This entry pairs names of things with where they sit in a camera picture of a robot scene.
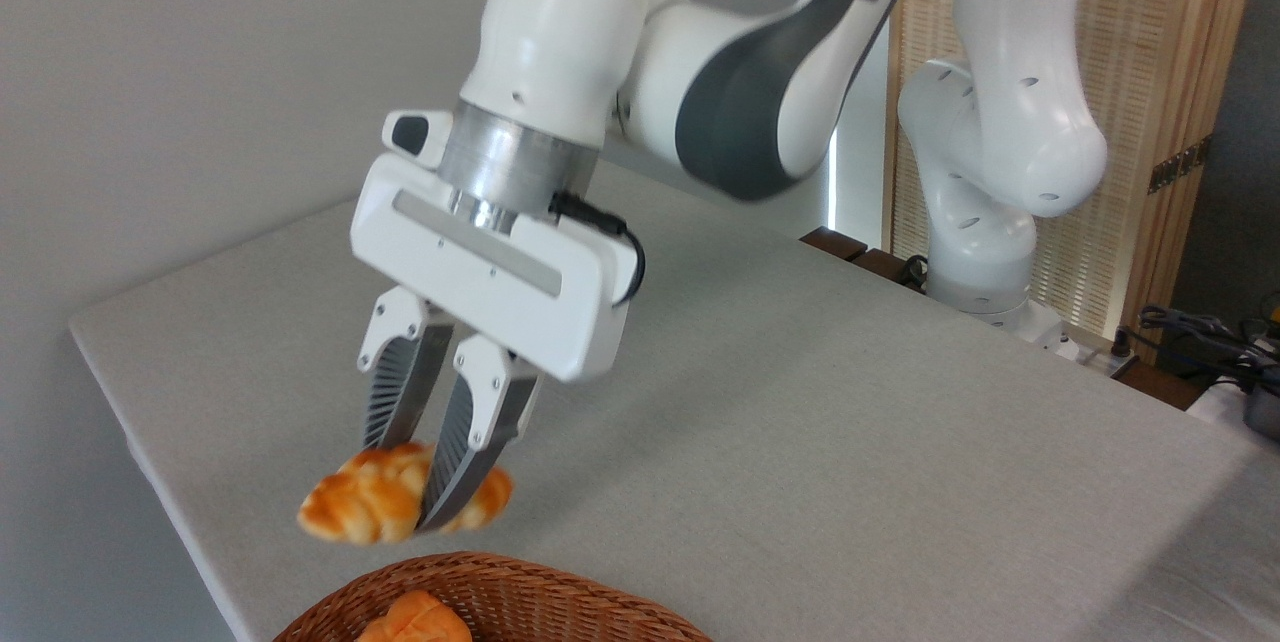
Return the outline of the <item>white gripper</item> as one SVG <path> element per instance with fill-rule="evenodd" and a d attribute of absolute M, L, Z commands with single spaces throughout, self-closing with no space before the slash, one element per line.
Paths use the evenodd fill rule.
<path fill-rule="evenodd" d="M 456 318 L 480 333 L 456 350 L 458 379 L 422 492 L 422 533 L 457 519 L 522 436 L 539 370 L 576 382 L 613 367 L 637 269 L 630 242 L 593 226 L 525 215 L 508 233 L 489 231 L 449 214 L 449 197 L 433 171 L 381 155 L 349 231 L 356 258 L 401 285 L 375 301 L 357 356 L 370 373 L 361 449 L 411 441 Z"/>

